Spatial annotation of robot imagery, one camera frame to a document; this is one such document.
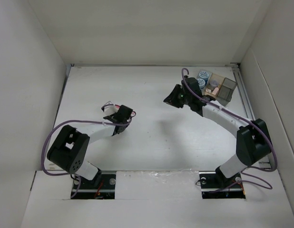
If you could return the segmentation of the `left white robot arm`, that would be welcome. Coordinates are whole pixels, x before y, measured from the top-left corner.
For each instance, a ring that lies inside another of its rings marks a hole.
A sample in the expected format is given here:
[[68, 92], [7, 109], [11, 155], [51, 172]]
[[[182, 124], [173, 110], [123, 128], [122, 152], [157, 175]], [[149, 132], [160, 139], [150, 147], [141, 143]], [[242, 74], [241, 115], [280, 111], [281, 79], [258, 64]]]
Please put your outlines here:
[[67, 174], [78, 175], [90, 188], [101, 182], [101, 170], [85, 159], [88, 146], [106, 137], [122, 133], [129, 126], [136, 112], [111, 102], [101, 107], [103, 121], [65, 121], [47, 152], [47, 159]]

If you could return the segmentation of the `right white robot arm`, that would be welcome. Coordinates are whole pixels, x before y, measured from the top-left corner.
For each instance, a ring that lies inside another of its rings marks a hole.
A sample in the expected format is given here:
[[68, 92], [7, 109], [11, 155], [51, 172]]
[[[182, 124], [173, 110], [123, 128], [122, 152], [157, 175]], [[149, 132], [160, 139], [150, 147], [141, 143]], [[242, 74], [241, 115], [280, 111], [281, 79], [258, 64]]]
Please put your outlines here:
[[272, 151], [263, 120], [251, 121], [231, 115], [214, 97], [202, 94], [195, 78], [185, 77], [181, 84], [175, 85], [164, 103], [175, 108], [187, 105], [191, 111], [214, 121], [235, 137], [235, 154], [215, 170], [214, 180], [219, 188], [226, 188], [239, 172], [252, 167]]

